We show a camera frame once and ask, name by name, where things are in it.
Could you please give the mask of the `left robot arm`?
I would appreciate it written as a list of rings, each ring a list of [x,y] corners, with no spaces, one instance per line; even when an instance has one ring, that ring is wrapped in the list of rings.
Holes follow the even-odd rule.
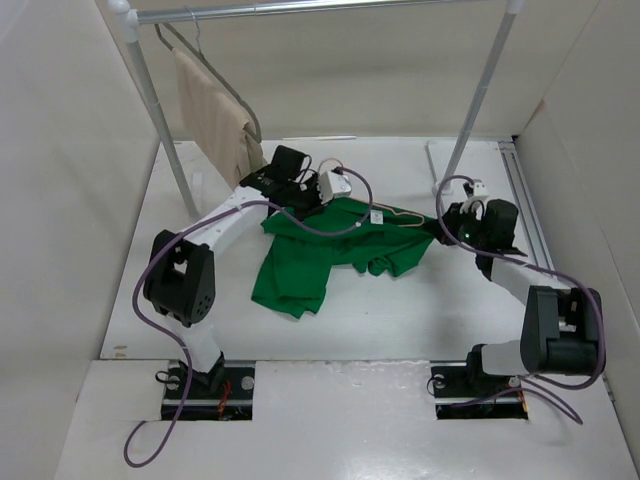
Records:
[[[272,161],[242,178],[232,194],[208,214],[203,229],[184,235],[163,230],[151,256],[161,257],[144,281],[142,294],[154,310],[169,319],[169,330],[187,347],[190,366],[175,375],[201,396],[211,398],[224,382],[224,354],[206,316],[216,296],[215,262],[247,229],[261,223],[277,206],[290,208],[298,220],[320,213],[349,184],[332,172],[303,166],[308,156],[280,145]]]

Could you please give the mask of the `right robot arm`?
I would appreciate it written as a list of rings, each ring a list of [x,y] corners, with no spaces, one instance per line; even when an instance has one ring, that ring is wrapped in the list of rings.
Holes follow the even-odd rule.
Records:
[[[606,365],[599,292],[525,261],[514,246],[519,211],[509,201],[454,202],[436,212],[438,240],[472,253],[484,278],[524,306],[520,338],[480,345],[481,359],[462,369],[465,387],[483,394],[507,375],[531,375],[566,390],[595,383]]]

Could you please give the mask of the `pink wire hanger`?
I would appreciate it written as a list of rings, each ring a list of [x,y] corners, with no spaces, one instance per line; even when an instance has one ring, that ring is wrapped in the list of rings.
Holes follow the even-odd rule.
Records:
[[[406,220],[406,223],[402,224],[402,228],[418,228],[425,224],[426,218],[419,213],[405,210],[397,210],[391,206],[373,203],[370,216],[370,222],[375,225],[382,225],[384,223],[384,215],[388,213],[393,217],[398,217]]]

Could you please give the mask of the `green t shirt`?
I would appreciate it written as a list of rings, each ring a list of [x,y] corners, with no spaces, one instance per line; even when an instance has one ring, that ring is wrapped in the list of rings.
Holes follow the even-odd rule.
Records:
[[[273,237],[259,269],[251,300],[299,319],[316,314],[326,296],[333,268],[350,265],[360,274],[400,277],[417,267],[435,240],[430,228],[436,220],[423,215],[425,224],[402,228],[406,220],[386,213],[375,225],[368,216],[355,230],[336,237],[315,235],[278,213],[262,222]]]

